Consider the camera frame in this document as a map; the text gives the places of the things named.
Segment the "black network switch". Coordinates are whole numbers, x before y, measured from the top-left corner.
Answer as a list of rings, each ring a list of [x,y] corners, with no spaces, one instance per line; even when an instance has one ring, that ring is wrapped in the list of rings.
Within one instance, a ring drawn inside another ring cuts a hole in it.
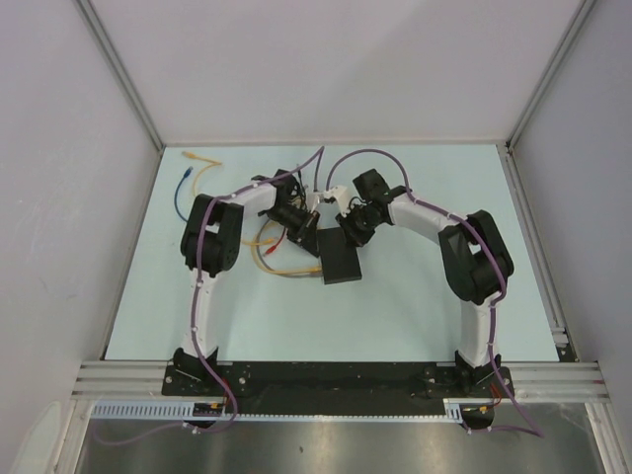
[[[356,247],[348,243],[345,232],[340,227],[319,229],[317,243],[325,284],[362,279]]]

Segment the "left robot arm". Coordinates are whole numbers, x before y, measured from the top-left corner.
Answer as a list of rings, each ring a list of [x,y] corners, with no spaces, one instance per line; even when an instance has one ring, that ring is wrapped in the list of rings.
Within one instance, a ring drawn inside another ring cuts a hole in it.
[[[266,216],[280,224],[286,238],[313,257],[319,256],[319,214],[307,208],[307,193],[296,175],[279,169],[271,178],[256,176],[251,184],[229,197],[195,197],[181,240],[181,254],[192,271],[194,300],[187,340],[173,357],[176,370],[196,394],[211,392],[218,382],[212,365],[218,344],[210,339],[209,309],[217,277],[235,265],[241,246],[243,221]]]

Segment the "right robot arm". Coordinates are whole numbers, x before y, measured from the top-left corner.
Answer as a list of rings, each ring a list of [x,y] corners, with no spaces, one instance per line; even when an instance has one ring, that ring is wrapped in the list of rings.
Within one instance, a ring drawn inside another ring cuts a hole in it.
[[[480,395],[492,376],[500,374],[497,306],[514,273],[493,216],[479,210],[461,217],[420,200],[404,186],[389,187],[374,169],[353,183],[356,195],[339,202],[336,216],[352,245],[367,244],[382,224],[408,229],[438,245],[448,287],[461,301],[455,383],[467,396]]]

